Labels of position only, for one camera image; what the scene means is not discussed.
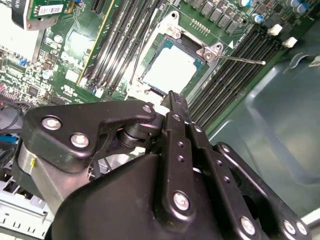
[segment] barcode sticker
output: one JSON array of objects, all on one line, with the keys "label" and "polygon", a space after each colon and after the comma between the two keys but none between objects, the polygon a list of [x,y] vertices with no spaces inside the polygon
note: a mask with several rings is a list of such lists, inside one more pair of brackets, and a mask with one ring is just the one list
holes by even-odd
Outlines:
[{"label": "barcode sticker", "polygon": [[50,5],[50,6],[41,6],[39,9],[38,16],[49,15],[49,14],[58,14],[62,12],[64,8],[63,4],[59,5]]}]

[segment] gray metal panel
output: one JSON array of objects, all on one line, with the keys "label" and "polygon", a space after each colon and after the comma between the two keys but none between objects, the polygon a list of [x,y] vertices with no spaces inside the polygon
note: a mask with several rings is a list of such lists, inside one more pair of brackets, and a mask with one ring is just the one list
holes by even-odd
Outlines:
[{"label": "gray metal panel", "polygon": [[320,67],[276,65],[220,124],[231,145],[300,217],[320,207]]}]

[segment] cable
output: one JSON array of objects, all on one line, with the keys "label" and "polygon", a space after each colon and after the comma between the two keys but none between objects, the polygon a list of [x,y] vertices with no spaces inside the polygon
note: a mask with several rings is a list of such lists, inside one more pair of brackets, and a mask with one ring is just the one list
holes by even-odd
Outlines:
[{"label": "cable", "polygon": [[0,133],[2,134],[2,131],[4,130],[8,130],[10,129],[11,127],[13,127],[17,121],[19,120],[19,118],[23,117],[24,116],[24,112],[22,111],[22,109],[20,108],[20,106],[14,102],[11,102],[11,101],[7,101],[7,100],[1,100],[1,102],[4,104],[1,108],[1,110],[7,108],[7,107],[13,107],[16,109],[16,116],[15,118],[12,120],[12,122],[6,126],[5,128],[3,129],[0,129]]}]

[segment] silver bolt head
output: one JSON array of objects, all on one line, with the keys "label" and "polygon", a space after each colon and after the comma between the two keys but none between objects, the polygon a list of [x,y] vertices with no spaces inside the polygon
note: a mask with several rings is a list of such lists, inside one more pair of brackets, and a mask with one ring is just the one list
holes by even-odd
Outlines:
[{"label": "silver bolt head", "polygon": [[53,117],[46,117],[42,120],[42,126],[49,130],[58,130],[61,128],[61,122]]},{"label": "silver bolt head", "polygon": [[222,145],[222,148],[225,152],[229,153],[230,149],[226,145]]},{"label": "silver bolt head", "polygon": [[180,118],[179,115],[177,115],[177,114],[174,114],[174,115],[173,115],[173,118],[174,118],[175,120],[177,120],[178,122],[180,122],[180,120],[181,120],[181,118]]},{"label": "silver bolt head", "polygon": [[189,208],[188,198],[181,192],[175,192],[173,195],[173,201],[178,209],[185,211]]},{"label": "silver bolt head", "polygon": [[290,222],[288,222],[287,220],[283,221],[283,225],[285,226],[285,229],[292,235],[296,234],[296,230],[294,228],[294,226],[292,226],[292,224]]},{"label": "silver bolt head", "polygon": [[245,216],[240,218],[241,225],[243,229],[250,235],[256,234],[255,226],[252,224],[252,222],[246,218]]},{"label": "silver bolt head", "polygon": [[89,139],[85,135],[77,133],[72,135],[71,143],[77,148],[85,148],[89,145]]},{"label": "silver bolt head", "polygon": [[199,127],[198,125],[195,125],[194,128],[195,128],[195,130],[196,130],[198,133],[201,133],[201,132],[202,132],[201,127]]},{"label": "silver bolt head", "polygon": [[150,108],[148,105],[144,105],[142,108],[143,108],[143,110],[146,111],[147,113],[152,113],[152,110],[151,110],[151,108]]},{"label": "silver bolt head", "polygon": [[301,223],[301,222],[296,222],[296,226],[298,227],[299,231],[303,234],[303,235],[307,235],[308,232],[305,228],[305,226]]}]

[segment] connector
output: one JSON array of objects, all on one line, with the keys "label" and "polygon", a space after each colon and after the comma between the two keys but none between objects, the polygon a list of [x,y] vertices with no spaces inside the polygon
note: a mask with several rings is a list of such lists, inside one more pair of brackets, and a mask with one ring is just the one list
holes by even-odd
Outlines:
[{"label": "connector", "polygon": [[276,24],[267,33],[271,36],[278,36],[282,29],[283,27],[280,24]]},{"label": "connector", "polygon": [[283,46],[285,46],[288,49],[291,49],[294,47],[294,45],[298,42],[298,39],[296,39],[295,37],[290,37],[288,38],[288,40],[284,41],[282,43]]}]

